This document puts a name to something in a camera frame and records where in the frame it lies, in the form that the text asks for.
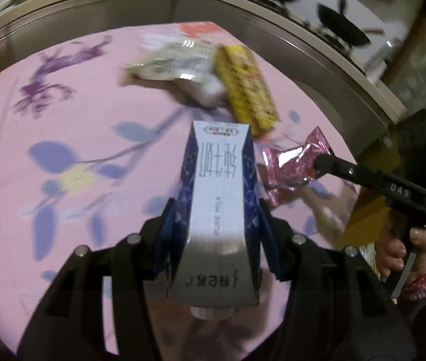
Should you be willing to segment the person's right hand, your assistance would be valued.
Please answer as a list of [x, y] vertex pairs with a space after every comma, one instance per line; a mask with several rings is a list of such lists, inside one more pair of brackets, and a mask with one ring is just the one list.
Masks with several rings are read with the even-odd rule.
[[[426, 274], [426, 228], [412, 228], [410, 243], [417, 249], [417, 256], [405, 284], [412, 284]], [[375, 264], [380, 278], [386, 279], [390, 273], [404, 268], [408, 255], [404, 243], [390, 231], [382, 231], [375, 242]]]

